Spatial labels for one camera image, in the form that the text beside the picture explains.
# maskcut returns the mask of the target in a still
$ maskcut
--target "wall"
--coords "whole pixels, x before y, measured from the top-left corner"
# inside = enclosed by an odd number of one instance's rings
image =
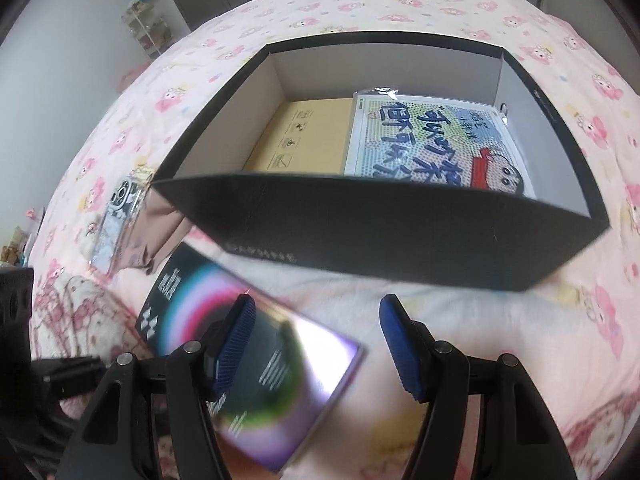
[[[0,246],[47,204],[120,78],[147,61],[120,19],[130,1],[31,0],[0,45]],[[187,33],[173,1],[161,6]]]

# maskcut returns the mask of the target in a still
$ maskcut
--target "floral bedsheet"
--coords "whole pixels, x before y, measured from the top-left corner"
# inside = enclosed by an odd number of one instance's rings
[[[577,139],[611,229],[523,294],[246,260],[222,254],[193,230],[187,240],[199,250],[369,348],[356,380],[284,478],[401,477],[423,408],[402,391],[377,323],[378,301],[388,292],[436,338],[467,354],[516,354],[561,429],[580,480],[597,478],[639,411],[640,99],[567,23],[524,0],[257,0],[172,46],[108,110],[52,197],[32,256],[34,356],[96,354],[110,362],[124,349],[146,353],[134,320],[156,276],[125,269],[104,280],[88,266],[111,189],[134,168],[158,167],[200,109],[265,43],[349,30],[433,32],[506,48]],[[169,472],[170,456],[165,446]],[[468,478],[470,460],[469,453],[461,458],[460,480]],[[254,477],[246,466],[240,470],[241,478]]]

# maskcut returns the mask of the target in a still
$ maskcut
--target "black box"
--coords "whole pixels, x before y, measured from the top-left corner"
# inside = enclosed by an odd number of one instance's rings
[[[281,102],[348,98],[379,85],[506,104],[508,129],[537,199],[241,171]],[[345,32],[268,44],[188,126],[153,186],[230,253],[497,290],[534,285],[609,227],[575,139],[513,56],[498,46],[417,32]]]

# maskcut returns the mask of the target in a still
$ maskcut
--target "screw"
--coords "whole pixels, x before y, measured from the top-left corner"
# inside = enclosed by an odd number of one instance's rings
[[[447,343],[446,341],[436,341],[433,344],[433,347],[436,349],[436,352],[439,354],[448,354],[449,352],[451,352],[451,350],[453,350],[453,348],[451,347],[451,344]]]
[[[502,362],[508,367],[513,368],[514,366],[518,366],[518,358],[512,354],[505,354],[502,356]]]
[[[133,361],[133,355],[131,355],[129,352],[124,352],[124,354],[120,354],[116,359],[116,362],[120,366],[126,366],[132,361]]]
[[[182,348],[187,354],[195,354],[202,348],[202,345],[199,341],[187,341]]]

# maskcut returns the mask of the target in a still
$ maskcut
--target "cartoon print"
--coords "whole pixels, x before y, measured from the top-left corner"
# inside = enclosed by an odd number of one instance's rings
[[[243,14],[249,12],[250,10],[254,10],[257,9],[258,6],[257,5],[248,5],[246,7],[243,7],[242,9],[240,9],[240,12],[242,12]]]
[[[224,32],[230,28],[233,28],[233,25],[220,25],[218,28],[214,28],[212,32]]]
[[[587,121],[584,115],[576,114],[575,121],[582,128],[596,146],[605,150],[607,148],[607,131],[599,117],[594,117],[591,122]]]
[[[55,238],[56,238],[56,228],[53,227],[49,231],[49,234],[47,235],[47,239],[44,242],[44,249],[42,250],[42,254],[47,254],[47,251],[51,247],[51,244],[53,243],[53,240],[55,240]]]
[[[608,79],[604,79],[601,75],[594,74],[592,77],[593,85],[596,90],[600,92],[604,97],[608,97],[612,101],[618,101],[624,93],[622,89],[613,86],[613,83]]]
[[[507,27],[517,28],[523,23],[527,23],[527,20],[525,20],[524,18],[521,18],[520,16],[505,16],[502,22]]]
[[[359,7],[363,7],[364,4],[361,4],[359,2],[354,3],[354,4],[342,4],[340,6],[338,6],[338,10],[341,10],[342,12],[349,12],[350,10],[355,10]]]
[[[78,172],[78,176],[76,176],[76,180],[80,180],[82,177],[84,177],[86,175],[86,172],[93,168],[95,164],[96,161],[93,157],[89,157],[87,160],[85,160],[82,168],[80,168],[80,171]]]
[[[311,4],[311,5],[305,5],[305,6],[302,6],[302,7],[298,7],[298,10],[304,10],[305,12],[309,12],[310,10],[317,9],[318,7],[320,7],[320,2],[316,2],[316,3]]]
[[[531,18],[534,22],[539,23],[540,25],[547,25],[549,23],[549,20],[546,20],[542,16],[537,16],[536,14],[532,14]]]
[[[80,199],[80,211],[98,211],[102,205],[100,200],[104,194],[104,179],[100,176],[95,181],[94,186],[89,190],[89,193]]]
[[[255,17],[256,18],[266,18],[270,14],[273,14],[275,11],[276,11],[276,9],[267,9],[267,10],[261,12],[260,14],[256,14]]]
[[[549,60],[553,59],[554,57],[551,55],[551,51],[548,48],[545,48],[544,46],[536,46],[536,47],[531,47],[531,46],[521,46],[520,49],[527,54],[527,56],[529,56],[531,59],[542,63],[544,65],[548,65],[549,64]]]
[[[640,235],[640,184],[629,184],[625,190],[631,228]]]
[[[413,23],[414,20],[404,16],[402,14],[388,14],[386,16],[381,16],[378,18],[380,22],[404,22],[404,23]]]
[[[443,7],[440,10],[446,14],[450,14],[451,16],[462,16],[463,14],[466,14],[464,10],[454,9],[453,7]]]
[[[339,25],[334,27],[325,27],[320,32],[322,34],[333,34],[334,32],[353,32],[358,30],[358,27],[341,27]]]
[[[471,165],[471,187],[493,189],[515,195],[524,193],[524,182],[520,172],[500,153],[481,148]]]
[[[180,104],[182,98],[184,97],[184,90],[182,88],[169,88],[156,103],[156,110],[159,112],[165,112],[169,108]]]
[[[622,328],[616,321],[616,307],[609,293],[603,287],[596,285],[593,294],[581,287],[578,297],[587,317],[596,324],[598,333],[604,341],[609,343],[613,355],[619,361],[625,341]]]
[[[639,399],[638,391],[620,394],[562,436],[578,478],[596,480],[609,466],[635,420]]]
[[[216,44],[218,44],[218,40],[216,38],[209,38],[208,40],[201,41],[198,46],[208,47]]]
[[[316,20],[315,18],[305,18],[304,20],[300,20],[299,22],[291,23],[289,27],[309,27],[311,25],[317,25],[318,23],[320,23],[320,21]]]
[[[480,2],[478,4],[478,9],[488,10],[489,12],[494,12],[495,9],[498,8],[498,4],[493,0],[490,2]]]
[[[398,0],[398,1],[403,5],[408,5],[411,7],[415,7],[417,9],[423,6],[420,0]]]
[[[466,28],[463,28],[462,32],[475,40],[488,41],[491,39],[491,35],[486,30],[466,30]]]
[[[244,31],[242,34],[240,34],[240,36],[238,36],[238,38],[246,38],[247,36],[250,36],[252,34],[255,34],[256,32],[263,30],[264,27],[252,27],[252,28],[248,28],[246,31]]]
[[[225,52],[224,54],[220,54],[216,59],[219,59],[219,60],[233,59],[238,54],[240,54],[243,50],[244,50],[244,45],[238,45],[235,47],[235,49],[230,50],[229,52]]]
[[[131,128],[127,128],[126,130],[121,132],[118,137],[116,137],[116,140],[113,141],[113,143],[111,144],[111,147],[109,148],[110,155],[111,153],[115,153],[118,150],[122,149],[122,147],[127,142],[127,137],[129,137],[130,132],[131,132]]]
[[[563,43],[571,50],[580,50],[581,48],[587,47],[586,42],[582,38],[577,38],[576,36],[567,36],[564,38]]]

